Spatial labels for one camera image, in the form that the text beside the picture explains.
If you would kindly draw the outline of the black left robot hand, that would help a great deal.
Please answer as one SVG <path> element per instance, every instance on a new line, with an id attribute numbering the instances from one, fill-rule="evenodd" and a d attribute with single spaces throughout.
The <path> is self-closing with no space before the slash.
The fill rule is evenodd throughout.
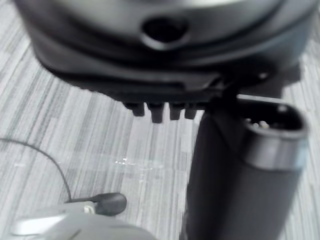
<path id="1" fill-rule="evenodd" d="M 154 123 L 203 111 L 182 240 L 276 240 L 308 124 L 281 102 L 301 78 L 317 0 L 16 0 L 40 64 Z"/>

